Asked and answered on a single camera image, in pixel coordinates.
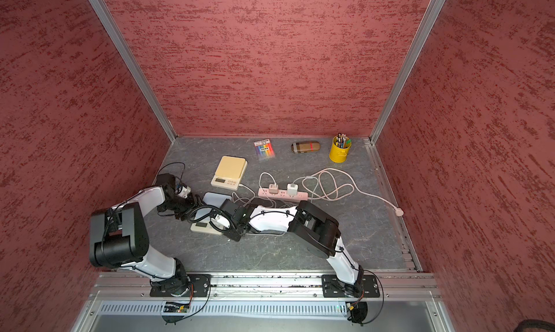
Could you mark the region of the white square charger block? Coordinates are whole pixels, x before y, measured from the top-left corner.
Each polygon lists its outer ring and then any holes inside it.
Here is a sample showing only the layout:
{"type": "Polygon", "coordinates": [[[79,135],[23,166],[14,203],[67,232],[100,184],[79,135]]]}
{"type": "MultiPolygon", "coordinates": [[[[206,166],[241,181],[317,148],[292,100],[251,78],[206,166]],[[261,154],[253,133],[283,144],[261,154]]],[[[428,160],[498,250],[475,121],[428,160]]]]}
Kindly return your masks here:
{"type": "Polygon", "coordinates": [[[298,194],[298,185],[295,183],[289,183],[287,185],[287,194],[291,197],[297,196],[298,194]]]}

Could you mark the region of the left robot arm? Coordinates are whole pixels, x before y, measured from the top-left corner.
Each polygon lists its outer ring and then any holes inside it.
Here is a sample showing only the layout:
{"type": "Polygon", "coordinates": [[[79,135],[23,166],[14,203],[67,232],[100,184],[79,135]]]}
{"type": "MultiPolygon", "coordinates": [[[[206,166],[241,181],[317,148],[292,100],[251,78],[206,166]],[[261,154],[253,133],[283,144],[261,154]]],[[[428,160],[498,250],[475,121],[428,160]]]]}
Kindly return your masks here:
{"type": "Polygon", "coordinates": [[[168,212],[183,220],[202,205],[199,196],[172,174],[159,174],[156,184],[131,198],[93,212],[90,218],[90,263],[125,270],[150,281],[152,297],[207,297],[210,277],[186,273],[182,262],[150,245],[145,216],[168,212]]]}

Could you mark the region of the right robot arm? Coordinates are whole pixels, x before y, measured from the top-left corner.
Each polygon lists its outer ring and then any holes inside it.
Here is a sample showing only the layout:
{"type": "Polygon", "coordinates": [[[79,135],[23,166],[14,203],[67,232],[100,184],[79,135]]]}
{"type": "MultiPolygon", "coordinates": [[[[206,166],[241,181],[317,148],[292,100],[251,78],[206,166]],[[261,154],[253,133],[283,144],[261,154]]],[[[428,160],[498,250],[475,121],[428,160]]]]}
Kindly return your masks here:
{"type": "Polygon", "coordinates": [[[223,234],[238,242],[244,235],[291,234],[311,254],[327,260],[348,297],[364,295],[364,269],[345,248],[339,221],[308,201],[289,208],[268,208],[226,200],[215,218],[223,234]]]}

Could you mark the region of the blue top electronic scale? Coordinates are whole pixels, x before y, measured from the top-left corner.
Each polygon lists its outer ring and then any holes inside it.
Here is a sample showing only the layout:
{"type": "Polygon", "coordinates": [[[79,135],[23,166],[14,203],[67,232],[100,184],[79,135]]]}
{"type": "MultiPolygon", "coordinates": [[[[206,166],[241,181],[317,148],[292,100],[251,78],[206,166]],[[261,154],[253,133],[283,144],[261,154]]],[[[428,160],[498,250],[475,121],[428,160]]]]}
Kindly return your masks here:
{"type": "MultiPolygon", "coordinates": [[[[208,204],[214,204],[218,207],[221,207],[225,201],[231,201],[232,197],[230,195],[220,194],[220,193],[211,193],[207,192],[202,198],[202,201],[208,204]]],[[[190,230],[196,233],[208,234],[208,235],[220,235],[221,232],[215,229],[212,225],[212,211],[211,210],[204,210],[198,211],[195,218],[194,223],[191,224],[190,230]]]]}

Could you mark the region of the pink power strip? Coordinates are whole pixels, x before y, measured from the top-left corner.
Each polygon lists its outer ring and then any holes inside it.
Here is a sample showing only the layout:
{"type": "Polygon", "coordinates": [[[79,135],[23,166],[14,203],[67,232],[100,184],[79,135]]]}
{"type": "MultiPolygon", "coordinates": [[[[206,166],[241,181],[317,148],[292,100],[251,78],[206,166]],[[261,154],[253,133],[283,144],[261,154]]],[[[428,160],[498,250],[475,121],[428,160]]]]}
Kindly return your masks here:
{"type": "Polygon", "coordinates": [[[273,199],[279,201],[299,202],[309,200],[307,192],[298,192],[295,196],[290,195],[287,190],[279,190],[277,193],[270,193],[268,188],[260,188],[258,196],[262,199],[273,199]]]}

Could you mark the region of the rainbow marker pack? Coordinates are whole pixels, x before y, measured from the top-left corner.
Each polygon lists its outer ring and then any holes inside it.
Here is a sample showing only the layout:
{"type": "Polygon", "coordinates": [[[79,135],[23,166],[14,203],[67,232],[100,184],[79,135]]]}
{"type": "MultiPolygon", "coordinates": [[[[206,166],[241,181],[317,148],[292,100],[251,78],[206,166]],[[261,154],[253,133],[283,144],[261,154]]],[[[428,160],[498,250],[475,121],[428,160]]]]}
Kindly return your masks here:
{"type": "Polygon", "coordinates": [[[275,151],[269,138],[255,141],[254,148],[256,149],[257,158],[260,161],[275,158],[275,151]]]}

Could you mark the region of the plaid pencil case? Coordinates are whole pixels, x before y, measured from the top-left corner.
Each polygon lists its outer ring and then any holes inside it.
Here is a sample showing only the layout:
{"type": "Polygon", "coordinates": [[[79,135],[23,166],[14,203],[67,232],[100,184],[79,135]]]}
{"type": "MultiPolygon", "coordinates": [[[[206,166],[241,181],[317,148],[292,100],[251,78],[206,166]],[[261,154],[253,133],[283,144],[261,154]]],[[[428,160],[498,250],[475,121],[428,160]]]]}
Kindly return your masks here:
{"type": "Polygon", "coordinates": [[[305,154],[309,152],[319,151],[321,144],[318,141],[301,141],[291,144],[291,151],[294,154],[305,154]]]}

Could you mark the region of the yellow pen holder cup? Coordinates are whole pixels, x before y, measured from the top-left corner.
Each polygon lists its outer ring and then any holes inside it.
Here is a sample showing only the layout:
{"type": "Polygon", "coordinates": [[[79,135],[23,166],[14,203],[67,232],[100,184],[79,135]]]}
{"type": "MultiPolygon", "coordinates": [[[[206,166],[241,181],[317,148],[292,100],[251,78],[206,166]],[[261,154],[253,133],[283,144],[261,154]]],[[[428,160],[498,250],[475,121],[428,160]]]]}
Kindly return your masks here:
{"type": "Polygon", "coordinates": [[[339,133],[332,140],[329,158],[334,163],[343,163],[351,149],[352,141],[347,135],[339,133]]]}

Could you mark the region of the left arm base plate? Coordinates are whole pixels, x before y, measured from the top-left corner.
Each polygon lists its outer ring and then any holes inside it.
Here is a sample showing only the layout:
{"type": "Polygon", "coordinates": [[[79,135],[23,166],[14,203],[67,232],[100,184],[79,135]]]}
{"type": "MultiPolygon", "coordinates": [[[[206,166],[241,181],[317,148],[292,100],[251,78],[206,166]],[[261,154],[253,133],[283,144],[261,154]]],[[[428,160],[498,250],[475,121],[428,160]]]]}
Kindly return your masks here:
{"type": "Polygon", "coordinates": [[[182,278],[152,281],[150,297],[207,297],[211,278],[209,274],[188,274],[182,278]]]}

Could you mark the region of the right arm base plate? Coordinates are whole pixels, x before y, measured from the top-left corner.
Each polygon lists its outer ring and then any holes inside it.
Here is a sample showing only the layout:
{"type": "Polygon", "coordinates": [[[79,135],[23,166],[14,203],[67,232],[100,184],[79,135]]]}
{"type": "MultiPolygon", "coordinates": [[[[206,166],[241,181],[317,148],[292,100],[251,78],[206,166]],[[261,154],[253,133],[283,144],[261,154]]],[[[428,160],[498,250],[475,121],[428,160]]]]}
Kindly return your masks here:
{"type": "Polygon", "coordinates": [[[358,299],[381,297],[380,285],[374,275],[363,275],[355,284],[346,284],[340,281],[336,275],[323,275],[322,291],[326,298],[351,297],[358,299]]]}

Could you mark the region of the aluminium corner post left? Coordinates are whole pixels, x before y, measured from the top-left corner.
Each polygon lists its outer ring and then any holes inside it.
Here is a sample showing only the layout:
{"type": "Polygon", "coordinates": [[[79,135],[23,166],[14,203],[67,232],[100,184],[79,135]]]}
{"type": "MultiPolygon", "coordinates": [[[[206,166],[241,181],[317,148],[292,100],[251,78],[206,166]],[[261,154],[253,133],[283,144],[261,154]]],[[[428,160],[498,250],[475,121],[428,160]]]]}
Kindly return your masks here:
{"type": "Polygon", "coordinates": [[[116,50],[123,59],[124,64],[127,66],[128,71],[131,73],[135,83],[139,87],[155,117],[169,138],[169,141],[173,143],[178,137],[177,132],[158,101],[153,88],[150,86],[147,77],[144,75],[143,70],[140,67],[140,64],[134,57],[130,46],[128,46],[126,40],[124,39],[124,35],[118,28],[116,21],[109,11],[105,1],[88,0],[88,2],[103,25],[103,28],[107,32],[116,50]]]}

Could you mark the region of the aluminium corner post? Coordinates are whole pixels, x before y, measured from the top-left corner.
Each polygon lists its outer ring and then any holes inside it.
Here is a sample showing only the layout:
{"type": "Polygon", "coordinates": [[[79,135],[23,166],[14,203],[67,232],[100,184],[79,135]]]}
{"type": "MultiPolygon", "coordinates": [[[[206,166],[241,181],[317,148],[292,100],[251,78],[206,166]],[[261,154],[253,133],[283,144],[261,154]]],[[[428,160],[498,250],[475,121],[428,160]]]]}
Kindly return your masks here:
{"type": "Polygon", "coordinates": [[[140,67],[140,64],[134,57],[130,46],[128,46],[126,40],[124,39],[124,35],[118,28],[116,21],[109,11],[105,1],[88,0],[88,2],[103,25],[103,28],[107,32],[116,50],[123,59],[124,64],[127,66],[128,71],[131,73],[135,83],[139,87],[155,117],[169,138],[169,141],[173,143],[178,137],[177,132],[158,101],[153,88],[150,86],[147,77],[144,75],[143,70],[140,67]]]}
{"type": "Polygon", "coordinates": [[[410,76],[410,73],[412,72],[417,60],[419,59],[422,49],[425,46],[426,40],[432,32],[436,20],[439,17],[443,6],[445,5],[445,2],[446,0],[429,1],[429,5],[424,12],[413,41],[410,44],[409,50],[406,54],[406,57],[404,58],[399,74],[397,75],[391,92],[386,99],[384,107],[382,108],[380,116],[378,117],[377,123],[371,132],[371,135],[369,137],[369,142],[371,145],[376,145],[381,133],[383,132],[387,120],[397,103],[397,100],[410,76]]]}

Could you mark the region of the aluminium corner post right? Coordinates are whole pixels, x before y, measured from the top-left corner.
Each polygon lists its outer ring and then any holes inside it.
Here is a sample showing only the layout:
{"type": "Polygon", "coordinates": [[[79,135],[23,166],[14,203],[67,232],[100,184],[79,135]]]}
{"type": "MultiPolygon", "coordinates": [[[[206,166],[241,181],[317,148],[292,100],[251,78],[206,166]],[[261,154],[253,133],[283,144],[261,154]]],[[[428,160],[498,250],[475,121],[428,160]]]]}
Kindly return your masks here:
{"type": "Polygon", "coordinates": [[[426,40],[432,32],[436,20],[439,17],[443,6],[445,5],[445,2],[446,0],[429,1],[429,5],[424,12],[413,41],[410,44],[409,50],[406,54],[406,57],[404,58],[399,74],[397,75],[391,92],[386,99],[384,107],[382,108],[380,116],[378,117],[377,123],[371,132],[371,135],[369,137],[369,142],[371,145],[376,145],[381,133],[383,132],[387,120],[397,103],[397,100],[410,76],[410,73],[412,72],[417,60],[419,59],[422,49],[425,46],[426,40]]]}

